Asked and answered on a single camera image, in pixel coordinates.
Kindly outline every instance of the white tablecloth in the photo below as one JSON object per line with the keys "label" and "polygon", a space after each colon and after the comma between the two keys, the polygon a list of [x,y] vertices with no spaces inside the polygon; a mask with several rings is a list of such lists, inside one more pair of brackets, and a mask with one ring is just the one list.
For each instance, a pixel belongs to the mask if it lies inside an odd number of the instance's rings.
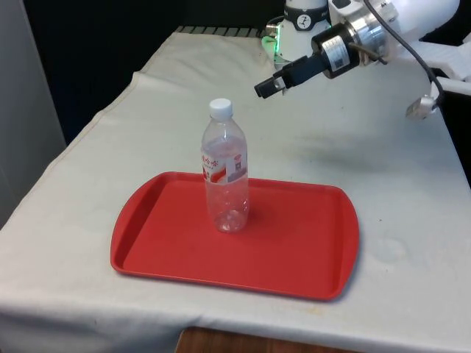
{"label": "white tablecloth", "polygon": [[[373,65],[258,99],[252,86],[271,73],[256,39],[167,40],[0,232],[3,352],[172,352],[189,326],[365,352],[471,352],[470,188],[442,117],[403,117],[428,91],[422,70]],[[361,253],[340,299],[111,268],[122,206],[156,174],[200,172],[208,102],[220,96],[234,101],[252,177],[337,185],[352,199]]]}

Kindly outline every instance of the cable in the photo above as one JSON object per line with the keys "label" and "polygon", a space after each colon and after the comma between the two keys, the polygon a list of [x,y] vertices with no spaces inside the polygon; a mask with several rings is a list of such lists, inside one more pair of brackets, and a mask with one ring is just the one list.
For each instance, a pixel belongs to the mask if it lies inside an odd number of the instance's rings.
{"label": "cable", "polygon": [[407,44],[407,42],[403,40],[403,38],[388,25],[388,23],[380,16],[380,14],[371,5],[371,2],[369,2],[369,0],[364,0],[364,3],[366,7],[368,7],[368,10],[376,17],[376,19],[381,24],[381,26],[383,26],[384,29],[388,31],[389,34],[392,35],[392,37],[394,37],[395,40],[397,40],[404,48],[406,48],[406,50],[409,53],[411,53],[411,55],[417,60],[417,62],[424,68],[425,72],[427,72],[428,78],[431,81],[433,81],[433,83],[435,83],[436,87],[439,90],[439,96],[436,99],[436,105],[440,105],[445,99],[445,91],[439,79],[433,73],[431,67],[427,65],[427,63],[422,59],[419,53],[417,53],[414,50],[414,48],[412,48],[409,44]]}
{"label": "cable", "polygon": [[388,62],[385,61],[382,56],[380,56],[378,53],[375,53],[373,50],[369,50],[368,48],[365,48],[364,46],[359,46],[355,43],[348,43],[348,46],[352,49],[355,49],[356,51],[359,51],[360,53],[368,55],[368,57],[373,61],[379,61],[383,65],[388,65]]}

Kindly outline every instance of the plastic tray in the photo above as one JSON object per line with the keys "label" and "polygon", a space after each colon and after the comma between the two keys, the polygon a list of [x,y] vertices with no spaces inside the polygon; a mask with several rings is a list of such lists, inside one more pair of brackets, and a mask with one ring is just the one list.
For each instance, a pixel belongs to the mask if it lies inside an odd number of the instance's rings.
{"label": "plastic tray", "polygon": [[111,264],[123,274],[331,300],[355,265],[359,231],[347,195],[331,186],[251,179],[239,233],[216,231],[200,174],[164,173],[126,203]]}

